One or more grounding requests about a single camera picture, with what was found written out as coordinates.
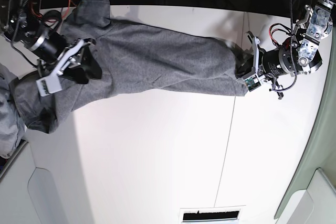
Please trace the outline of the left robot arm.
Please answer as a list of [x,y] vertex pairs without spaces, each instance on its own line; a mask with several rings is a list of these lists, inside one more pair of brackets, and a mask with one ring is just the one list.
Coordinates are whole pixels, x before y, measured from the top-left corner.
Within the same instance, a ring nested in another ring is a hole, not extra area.
[[289,74],[296,78],[316,72],[322,65],[318,48],[333,28],[334,6],[335,0],[316,0],[313,5],[305,5],[305,14],[299,20],[294,20],[290,13],[291,26],[280,29],[288,37],[283,43],[272,38],[275,49],[271,51],[262,49],[259,38],[248,31],[253,54],[238,68],[236,76],[244,81],[249,91],[269,83],[272,91],[280,93],[285,91],[278,83],[280,76]]

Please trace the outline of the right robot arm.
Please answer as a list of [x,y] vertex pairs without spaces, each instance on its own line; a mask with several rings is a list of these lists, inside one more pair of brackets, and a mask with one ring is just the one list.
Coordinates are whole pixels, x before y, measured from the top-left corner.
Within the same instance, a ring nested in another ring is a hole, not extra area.
[[100,80],[102,69],[90,51],[90,46],[96,41],[84,39],[83,45],[61,63],[66,52],[80,40],[61,35],[58,30],[64,21],[62,13],[52,9],[41,14],[40,4],[41,0],[1,0],[1,35],[17,53],[22,53],[15,46],[21,42],[38,58],[37,63],[31,64],[35,71],[28,77],[37,81],[55,73],[57,78],[77,84]]

